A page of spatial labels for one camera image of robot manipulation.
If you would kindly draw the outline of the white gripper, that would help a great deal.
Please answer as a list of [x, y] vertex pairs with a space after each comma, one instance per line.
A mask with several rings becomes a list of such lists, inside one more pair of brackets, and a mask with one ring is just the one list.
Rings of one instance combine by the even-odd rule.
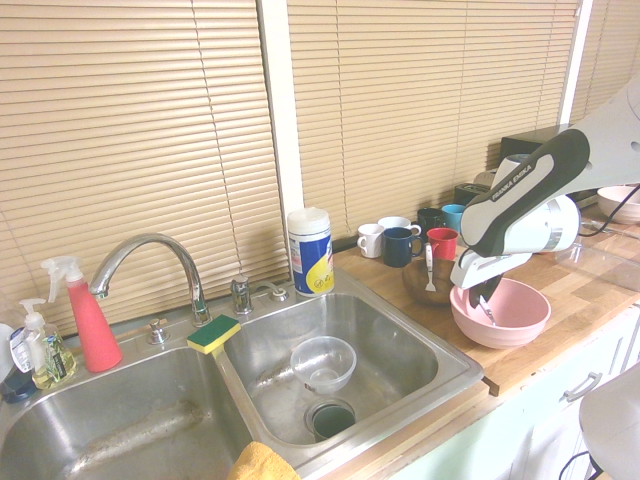
[[469, 305], [477, 307], [480, 300], [489, 301], [500, 284], [501, 275], [526, 263], [531, 253], [482, 257], [465, 250], [454, 262], [450, 280], [462, 289], [469, 289]]

